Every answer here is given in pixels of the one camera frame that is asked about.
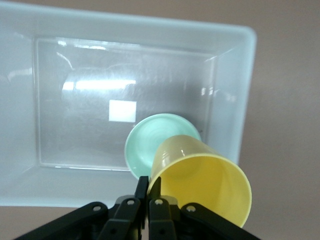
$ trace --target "white paper square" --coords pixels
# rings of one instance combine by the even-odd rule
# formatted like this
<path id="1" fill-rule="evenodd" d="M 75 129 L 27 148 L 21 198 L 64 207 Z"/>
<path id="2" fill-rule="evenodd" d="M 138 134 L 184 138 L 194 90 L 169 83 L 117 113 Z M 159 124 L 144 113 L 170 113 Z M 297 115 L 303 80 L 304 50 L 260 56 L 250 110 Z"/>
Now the white paper square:
<path id="1" fill-rule="evenodd" d="M 110 122 L 136 122 L 136 101 L 122 101 L 110 100 L 109 101 L 109 121 Z"/>

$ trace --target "translucent plastic bin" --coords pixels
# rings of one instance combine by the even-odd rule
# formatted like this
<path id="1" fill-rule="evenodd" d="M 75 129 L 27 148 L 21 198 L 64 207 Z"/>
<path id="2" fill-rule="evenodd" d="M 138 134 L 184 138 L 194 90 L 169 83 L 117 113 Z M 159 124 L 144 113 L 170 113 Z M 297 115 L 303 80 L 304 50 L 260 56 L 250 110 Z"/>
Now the translucent plastic bin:
<path id="1" fill-rule="evenodd" d="M 113 205 L 124 146 L 180 115 L 238 163 L 256 36 L 248 27 L 0 2 L 0 205 Z"/>

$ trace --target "mint green bowl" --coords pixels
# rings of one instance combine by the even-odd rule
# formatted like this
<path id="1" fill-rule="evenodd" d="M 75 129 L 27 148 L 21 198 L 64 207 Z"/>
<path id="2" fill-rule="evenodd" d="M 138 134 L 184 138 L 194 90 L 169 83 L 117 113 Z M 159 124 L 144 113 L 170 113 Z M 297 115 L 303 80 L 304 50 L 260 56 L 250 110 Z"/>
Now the mint green bowl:
<path id="1" fill-rule="evenodd" d="M 198 130 L 185 118 L 160 113 L 145 118 L 129 133 L 124 147 L 125 161 L 132 174 L 150 176 L 159 145 L 175 135 L 188 135 L 201 141 Z"/>

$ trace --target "yellow cup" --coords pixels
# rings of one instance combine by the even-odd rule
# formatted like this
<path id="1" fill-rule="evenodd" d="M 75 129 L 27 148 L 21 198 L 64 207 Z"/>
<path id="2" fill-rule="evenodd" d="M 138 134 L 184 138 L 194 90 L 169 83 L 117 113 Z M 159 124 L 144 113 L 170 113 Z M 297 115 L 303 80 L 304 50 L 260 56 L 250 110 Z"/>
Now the yellow cup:
<path id="1" fill-rule="evenodd" d="M 252 192 L 244 172 L 191 136 L 172 136 L 158 147 L 148 193 L 158 177 L 161 195 L 175 197 L 180 208 L 199 203 L 239 227 L 248 218 Z"/>

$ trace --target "screw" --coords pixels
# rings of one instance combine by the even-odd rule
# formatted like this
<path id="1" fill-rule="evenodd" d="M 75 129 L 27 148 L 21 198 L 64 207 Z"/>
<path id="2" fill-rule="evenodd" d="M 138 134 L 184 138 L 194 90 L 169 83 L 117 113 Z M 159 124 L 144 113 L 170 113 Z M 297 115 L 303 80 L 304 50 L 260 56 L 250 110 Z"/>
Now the screw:
<path id="1" fill-rule="evenodd" d="M 133 205 L 133 204 L 135 204 L 135 201 L 134 201 L 134 200 L 128 200 L 128 201 L 126 202 L 126 204 L 128 204 L 128 205 Z"/>
<path id="2" fill-rule="evenodd" d="M 162 201 L 161 199 L 157 199 L 157 200 L 154 201 L 154 203 L 156 205 L 162 205 L 164 203 L 164 201 Z"/>
<path id="3" fill-rule="evenodd" d="M 195 211 L 196 211 L 196 208 L 195 208 L 194 206 L 192 206 L 192 205 L 189 205 L 189 206 L 186 207 L 186 210 L 187 210 L 188 212 L 195 212 Z"/>
<path id="4" fill-rule="evenodd" d="M 92 210 L 94 212 L 100 211 L 101 210 L 101 206 L 94 206 Z"/>

